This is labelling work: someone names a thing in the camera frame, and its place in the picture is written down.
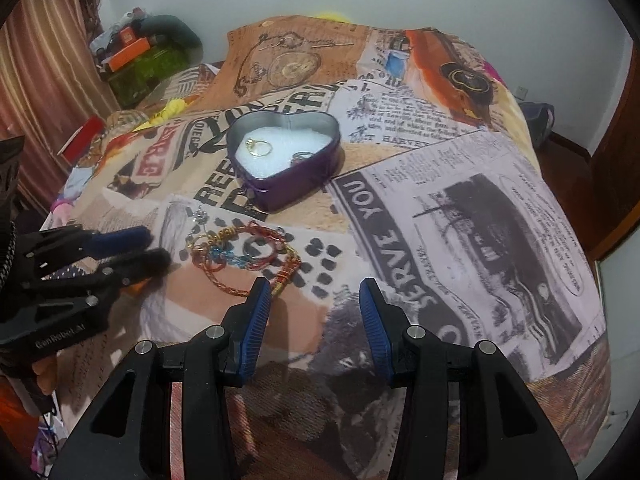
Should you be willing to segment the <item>left hand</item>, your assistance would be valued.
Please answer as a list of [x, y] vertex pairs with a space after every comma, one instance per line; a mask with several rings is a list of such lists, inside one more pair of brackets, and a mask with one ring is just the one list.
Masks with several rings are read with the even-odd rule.
[[36, 376], [36, 383], [40, 391], [48, 396], [58, 383], [58, 358], [48, 356], [32, 364], [32, 371]]

